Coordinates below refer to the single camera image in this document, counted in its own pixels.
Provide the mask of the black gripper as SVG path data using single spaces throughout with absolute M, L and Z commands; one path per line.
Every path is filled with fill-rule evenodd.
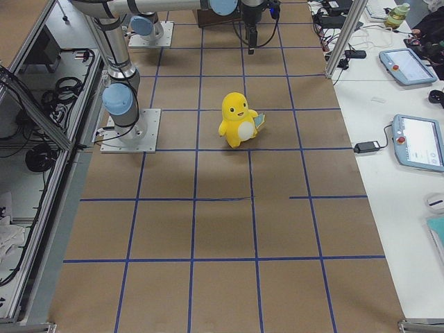
M 278 0 L 272 1 L 241 1 L 241 18 L 246 29 L 246 41 L 248 43 L 248 55 L 253 55 L 257 47 L 257 24 L 262 19 L 262 13 L 270 10 L 271 18 L 275 21 L 273 32 L 267 39 L 270 42 L 277 30 L 280 20 L 280 5 Z

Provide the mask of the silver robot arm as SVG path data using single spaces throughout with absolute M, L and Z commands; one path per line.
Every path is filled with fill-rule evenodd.
M 150 42 L 160 39 L 164 35 L 164 30 L 159 23 L 157 12 L 140 11 L 134 1 L 129 1 L 129 4 L 131 13 L 134 14 L 130 19 L 134 32 Z M 248 54 L 252 55 L 255 49 L 267 45 L 273 39 L 280 19 L 280 4 L 280 1 L 201 1 L 200 8 L 202 10 L 211 9 L 219 16 L 228 16 L 238 12 L 245 26 L 246 39 L 242 38 L 235 27 L 234 31 L 239 40 L 248 47 Z M 271 17 L 275 20 L 275 27 L 267 41 L 258 44 L 257 25 L 265 10 L 270 10 Z
M 126 40 L 121 27 L 124 14 L 148 14 L 179 10 L 207 10 L 226 16 L 234 12 L 237 1 L 200 0 L 140 0 L 140 1 L 72 1 L 72 5 L 92 20 L 90 30 L 101 47 L 108 74 L 114 81 L 139 78 L 136 66 L 131 62 Z

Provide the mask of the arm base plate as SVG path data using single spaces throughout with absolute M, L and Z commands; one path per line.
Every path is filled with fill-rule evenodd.
M 115 126 L 111 116 L 107 126 L 111 130 L 104 133 L 100 142 L 102 153 L 154 153 L 157 148 L 158 131 L 160 127 L 161 109 L 141 109 L 139 120 L 127 129 Z
M 155 24 L 145 20 L 131 22 L 132 33 L 128 46 L 132 49 L 157 49 L 170 47 L 174 23 L 160 21 Z

